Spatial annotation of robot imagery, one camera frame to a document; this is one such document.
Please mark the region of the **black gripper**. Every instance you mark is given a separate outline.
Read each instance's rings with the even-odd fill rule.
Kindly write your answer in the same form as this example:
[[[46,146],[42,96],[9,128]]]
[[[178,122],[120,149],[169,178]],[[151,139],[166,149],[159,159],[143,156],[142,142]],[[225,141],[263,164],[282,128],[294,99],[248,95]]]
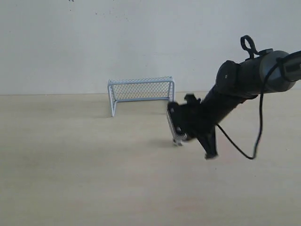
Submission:
[[[175,146],[197,139],[205,151],[205,159],[218,156],[215,126],[220,119],[218,113],[220,95],[208,93],[204,99],[196,98],[193,93],[185,95],[183,123],[181,122],[180,105],[171,101],[166,107],[167,122]]]

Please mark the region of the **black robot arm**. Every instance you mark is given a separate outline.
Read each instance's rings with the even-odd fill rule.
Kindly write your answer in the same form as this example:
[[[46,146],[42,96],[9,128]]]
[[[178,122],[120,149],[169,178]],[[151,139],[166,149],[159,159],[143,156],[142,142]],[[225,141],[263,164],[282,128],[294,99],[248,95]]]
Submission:
[[[249,57],[241,63],[225,61],[203,99],[187,93],[184,104],[170,101],[166,107],[173,143],[182,145],[196,139],[207,160],[218,156],[215,129],[220,127],[219,123],[239,104],[259,97],[260,125],[253,154],[242,154],[249,160],[255,159],[263,130],[264,94],[286,92],[301,79],[300,51],[287,53],[272,48],[258,51],[249,35],[242,36],[240,44]]]

